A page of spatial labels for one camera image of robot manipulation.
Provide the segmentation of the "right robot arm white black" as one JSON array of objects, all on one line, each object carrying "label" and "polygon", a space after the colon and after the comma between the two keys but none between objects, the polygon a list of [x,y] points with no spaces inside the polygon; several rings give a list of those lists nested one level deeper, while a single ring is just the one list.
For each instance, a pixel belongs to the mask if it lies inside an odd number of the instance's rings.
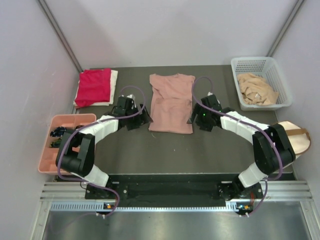
[{"label": "right robot arm white black", "polygon": [[261,180],[266,180],[274,172],[280,172],[296,159],[282,125],[259,123],[242,116],[230,107],[223,108],[212,93],[195,104],[187,123],[195,123],[200,130],[207,132],[218,127],[252,144],[254,162],[231,183],[218,185],[220,196],[225,200],[245,198],[251,193],[253,186]]}]

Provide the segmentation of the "pink printed t shirt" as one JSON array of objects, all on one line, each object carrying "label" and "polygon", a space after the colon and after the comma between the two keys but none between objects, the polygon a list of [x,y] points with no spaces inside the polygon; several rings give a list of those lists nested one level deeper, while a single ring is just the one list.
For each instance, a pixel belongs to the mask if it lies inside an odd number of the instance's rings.
[{"label": "pink printed t shirt", "polygon": [[149,125],[152,132],[175,134],[192,134],[193,127],[188,124],[192,114],[193,75],[177,73],[169,76],[151,74],[149,83],[152,86]]}]

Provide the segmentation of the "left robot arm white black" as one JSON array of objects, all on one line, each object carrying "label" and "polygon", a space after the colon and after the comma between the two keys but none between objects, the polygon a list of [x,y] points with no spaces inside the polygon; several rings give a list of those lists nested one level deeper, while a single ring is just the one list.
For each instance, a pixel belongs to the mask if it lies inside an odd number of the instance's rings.
[{"label": "left robot arm white black", "polygon": [[55,161],[58,173],[64,170],[77,176],[95,185],[102,198],[109,198],[114,187],[108,183],[108,174],[95,165],[96,144],[124,127],[131,131],[152,122],[145,106],[137,106],[132,94],[119,96],[117,105],[98,120],[64,132]]}]

